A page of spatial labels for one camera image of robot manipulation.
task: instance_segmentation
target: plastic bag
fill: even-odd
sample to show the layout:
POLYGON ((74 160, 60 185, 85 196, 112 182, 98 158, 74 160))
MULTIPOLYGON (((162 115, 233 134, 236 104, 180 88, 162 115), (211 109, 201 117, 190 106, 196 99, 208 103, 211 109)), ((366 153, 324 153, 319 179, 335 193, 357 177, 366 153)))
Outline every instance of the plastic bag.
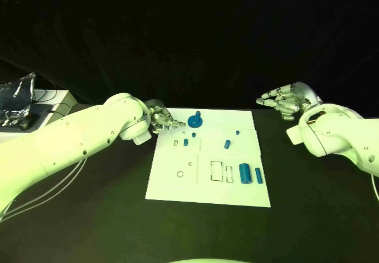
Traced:
POLYGON ((30 73, 13 82, 0 85, 0 126, 11 126, 30 111, 36 74, 30 73))

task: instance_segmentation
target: white paper sheet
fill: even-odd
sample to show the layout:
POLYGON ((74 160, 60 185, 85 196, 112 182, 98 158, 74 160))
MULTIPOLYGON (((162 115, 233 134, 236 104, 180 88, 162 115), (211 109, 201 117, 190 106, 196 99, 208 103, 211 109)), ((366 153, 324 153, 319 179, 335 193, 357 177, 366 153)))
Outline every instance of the white paper sheet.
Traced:
MULTIPOLYGON (((187 123, 197 110, 168 111, 175 120, 187 123)), ((250 111, 198 111, 203 119, 198 128, 185 126, 158 135, 145 199, 270 207, 250 111), (250 168, 252 183, 246 185, 240 183, 240 163, 250 168), (262 184, 255 168, 260 169, 262 184)))

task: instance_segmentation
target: black table surface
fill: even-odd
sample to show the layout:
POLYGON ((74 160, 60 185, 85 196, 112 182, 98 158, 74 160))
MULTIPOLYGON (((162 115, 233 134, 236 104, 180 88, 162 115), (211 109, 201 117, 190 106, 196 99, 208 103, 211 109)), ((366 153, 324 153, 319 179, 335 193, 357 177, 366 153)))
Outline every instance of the black table surface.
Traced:
MULTIPOLYGON (((115 140, 66 190, 0 224, 0 262, 377 262, 379 203, 368 174, 314 157, 285 134, 295 123, 252 110, 270 208, 145 200, 155 147, 115 140)), ((63 169, 17 198, 36 197, 63 169)))

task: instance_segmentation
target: black curtain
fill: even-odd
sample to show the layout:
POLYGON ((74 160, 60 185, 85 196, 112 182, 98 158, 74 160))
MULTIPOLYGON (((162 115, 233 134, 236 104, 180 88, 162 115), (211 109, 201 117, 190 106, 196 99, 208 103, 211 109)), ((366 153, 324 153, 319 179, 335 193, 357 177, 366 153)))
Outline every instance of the black curtain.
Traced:
POLYGON ((90 104, 256 108, 295 81, 377 116, 374 1, 0 3, 0 81, 30 71, 90 104))

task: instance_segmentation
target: blue object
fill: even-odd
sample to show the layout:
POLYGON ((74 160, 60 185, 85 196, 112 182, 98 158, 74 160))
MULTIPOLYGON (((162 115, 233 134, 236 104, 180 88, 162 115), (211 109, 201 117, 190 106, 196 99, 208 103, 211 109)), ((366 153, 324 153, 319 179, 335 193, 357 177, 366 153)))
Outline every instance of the blue object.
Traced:
POLYGON ((259 168, 255 168, 255 174, 256 174, 257 184, 262 184, 262 176, 260 176, 260 170, 259 170, 259 168))
POLYGON ((239 165, 239 176, 240 176, 240 183, 250 184, 250 168, 246 163, 239 165))
POLYGON ((203 119, 200 117, 200 112, 196 111, 196 115, 191 115, 190 118, 187 119, 187 125, 191 128, 198 128, 203 124, 203 119))
POLYGON ((224 148, 224 149, 229 149, 229 146, 230 146, 230 141, 226 140, 223 148, 224 148))

